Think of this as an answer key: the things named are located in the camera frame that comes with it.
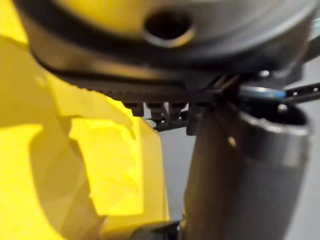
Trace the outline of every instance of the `metal tube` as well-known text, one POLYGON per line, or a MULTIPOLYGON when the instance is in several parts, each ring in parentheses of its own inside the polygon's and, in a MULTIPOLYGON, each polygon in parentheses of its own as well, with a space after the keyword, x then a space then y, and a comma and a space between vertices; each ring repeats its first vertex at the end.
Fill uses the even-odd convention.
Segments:
POLYGON ((309 123, 293 106, 220 104, 197 136, 184 240, 282 240, 308 160, 309 123))

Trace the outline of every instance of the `bolt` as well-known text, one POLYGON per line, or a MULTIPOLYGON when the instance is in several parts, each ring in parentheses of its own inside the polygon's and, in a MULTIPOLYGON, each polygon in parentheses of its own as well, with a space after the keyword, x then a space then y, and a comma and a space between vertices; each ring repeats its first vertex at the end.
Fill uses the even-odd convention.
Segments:
POLYGON ((285 105, 285 104, 280 104, 279 106, 278 106, 278 112, 285 112, 285 111, 287 111, 288 110, 288 107, 287 107, 287 105, 285 105))
POLYGON ((236 147, 237 146, 236 140, 232 136, 228 137, 228 142, 232 147, 236 147))
POLYGON ((263 77, 263 78, 266 78, 269 75, 270 75, 270 72, 268 70, 263 70, 263 71, 259 72, 259 76, 263 77))

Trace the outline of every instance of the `circular hole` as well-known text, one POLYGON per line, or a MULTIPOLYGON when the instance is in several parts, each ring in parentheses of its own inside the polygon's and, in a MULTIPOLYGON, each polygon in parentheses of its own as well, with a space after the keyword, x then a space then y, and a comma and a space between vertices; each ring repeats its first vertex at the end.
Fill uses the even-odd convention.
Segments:
POLYGON ((145 39, 160 47, 177 47, 193 36, 192 21, 182 12, 161 11, 151 15, 144 24, 145 39))

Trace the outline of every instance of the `dark gray background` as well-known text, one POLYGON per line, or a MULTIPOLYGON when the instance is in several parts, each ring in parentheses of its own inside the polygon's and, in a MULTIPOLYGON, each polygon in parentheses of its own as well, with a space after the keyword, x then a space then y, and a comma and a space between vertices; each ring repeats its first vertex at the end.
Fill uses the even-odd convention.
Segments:
MULTIPOLYGON (((320 18, 313 35, 320 34, 320 18)), ((290 87, 320 82, 320 57, 305 66, 304 80, 290 87)), ((296 211, 285 240, 320 239, 320 101, 300 104, 311 120, 310 162, 304 179, 296 211)), ((159 133, 171 219, 181 218, 183 195, 186 187, 189 165, 195 143, 194 136, 186 136, 186 129, 180 128, 159 133)))

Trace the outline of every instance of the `yellow plastic surface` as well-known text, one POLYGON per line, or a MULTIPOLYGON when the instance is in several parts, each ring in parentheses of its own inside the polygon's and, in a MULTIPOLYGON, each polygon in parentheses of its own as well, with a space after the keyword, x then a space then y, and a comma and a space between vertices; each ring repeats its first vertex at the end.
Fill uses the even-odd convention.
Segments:
POLYGON ((167 220, 159 136, 41 69, 0 0, 0 239, 93 240, 167 220))

